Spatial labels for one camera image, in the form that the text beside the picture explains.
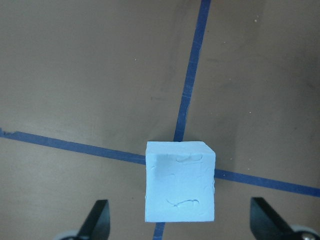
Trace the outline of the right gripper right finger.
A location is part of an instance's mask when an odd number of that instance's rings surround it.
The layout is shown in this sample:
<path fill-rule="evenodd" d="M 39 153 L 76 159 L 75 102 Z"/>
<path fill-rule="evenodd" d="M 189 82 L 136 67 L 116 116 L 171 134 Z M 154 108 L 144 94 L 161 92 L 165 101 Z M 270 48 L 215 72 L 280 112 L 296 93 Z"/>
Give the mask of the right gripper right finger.
<path fill-rule="evenodd" d="M 302 240 L 262 197 L 250 200 L 250 230 L 256 240 Z"/>

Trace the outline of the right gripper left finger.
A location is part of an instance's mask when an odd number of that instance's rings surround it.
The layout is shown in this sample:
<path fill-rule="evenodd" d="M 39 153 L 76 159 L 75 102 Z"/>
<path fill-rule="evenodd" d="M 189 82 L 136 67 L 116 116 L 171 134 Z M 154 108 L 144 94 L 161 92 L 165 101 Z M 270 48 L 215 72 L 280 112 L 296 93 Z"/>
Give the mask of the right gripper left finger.
<path fill-rule="evenodd" d="M 111 231 L 107 199 L 97 200 L 77 233 L 80 240 L 107 240 Z"/>

